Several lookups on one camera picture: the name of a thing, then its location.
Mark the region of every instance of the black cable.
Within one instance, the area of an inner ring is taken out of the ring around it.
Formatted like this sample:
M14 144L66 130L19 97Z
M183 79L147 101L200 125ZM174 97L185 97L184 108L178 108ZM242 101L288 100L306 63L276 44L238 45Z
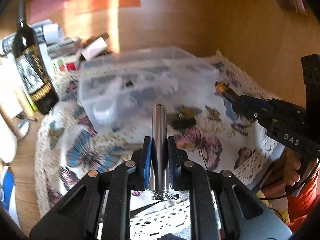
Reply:
M284 222L283 217L278 210L276 210L274 208L270 208L270 209L273 210L274 212L276 212L280 216L281 220Z
M318 166L319 166L320 160L318 161L317 165L315 166L315 168L311 171L310 175L302 182L299 184L299 186L297 186L297 188L293 191L295 192L296 190L298 190L299 188L301 188L310 178L311 176L316 172ZM277 199L282 199L287 197L287 194L284 194L282 196L278 196L278 197L265 197L265 198L260 198L260 200L277 200Z

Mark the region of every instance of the round nut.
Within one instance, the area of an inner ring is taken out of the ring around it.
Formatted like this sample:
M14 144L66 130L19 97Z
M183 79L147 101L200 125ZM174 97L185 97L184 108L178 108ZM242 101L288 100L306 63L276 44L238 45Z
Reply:
M95 177L95 176L97 176L98 175L98 171L96 171L96 170L91 170L91 171L89 171L88 172L88 175L89 175L89 177Z
M231 171L223 170L223 171L221 171L221 175L222 175L223 177L225 177L225 178L230 178L231 175L232 175L232 173L231 173Z
M127 167L134 167L136 163L133 160L125 162L125 166Z
M184 162L184 166L186 166L186 167L191 168L191 167L193 167L193 165L194 165L193 161L185 161Z

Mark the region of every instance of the paper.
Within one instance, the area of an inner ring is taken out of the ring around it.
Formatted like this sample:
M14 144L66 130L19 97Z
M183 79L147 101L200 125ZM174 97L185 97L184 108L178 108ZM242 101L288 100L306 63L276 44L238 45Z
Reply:
M70 0L66 9L73 14L91 13L99 10L123 7L140 7L140 0Z
M46 18L51 12L64 8L66 0L33 0L31 2L30 22Z
M86 61L89 61L93 57L97 56L100 52L107 48L107 44L102 37L96 39L88 47L81 51Z

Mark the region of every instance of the transparent container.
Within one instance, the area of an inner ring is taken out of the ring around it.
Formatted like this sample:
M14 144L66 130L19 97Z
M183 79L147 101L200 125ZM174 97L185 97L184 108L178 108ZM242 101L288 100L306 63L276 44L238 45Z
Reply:
M218 70L176 47L98 57L80 69L79 104L97 132L150 120L152 107L167 113L199 105L215 92Z

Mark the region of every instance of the white cloth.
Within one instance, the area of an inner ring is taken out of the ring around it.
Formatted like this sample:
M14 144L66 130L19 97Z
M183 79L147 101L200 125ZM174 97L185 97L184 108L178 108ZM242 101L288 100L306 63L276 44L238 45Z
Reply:
M204 60L213 70L219 70L218 82L225 82L239 95L276 98L260 88L219 51L216 56ZM144 123L137 120L136 125L117 132L96 134L74 100L76 95L72 93L72 89L76 91L77 74L59 75L55 79L58 93L65 97L67 87L68 100L59 102L44 117L36 144L35 177L41 216L90 169L106 171L115 168L119 163L130 159L135 147L141 148L144 136L151 135L151 119ZM201 95L198 95L197 100L192 98L190 101L191 104L175 106L172 113L167 111L167 117L169 120L177 116L194 117L196 125L185 130L174 130L168 125L168 135L175 136L177 147L185 149L189 159L212 171L230 170L244 184L251 183L262 170L277 142L267 137L265 129L257 122L250 124L245 118L235 114L228 101L218 94L212 94L210 100L202 100ZM71 153L72 149L79 151L76 141L86 145L80 150L86 154L74 151ZM128 145L131 145L130 150L126 150ZM148 191L133 194L138 196L132 196L131 209L152 202ZM189 212L186 212L189 206L188 194L179 194L179 200L159 203L131 219L131 239L157 239L190 225L189 219L186 219L189 216ZM142 226L146 220L151 223Z

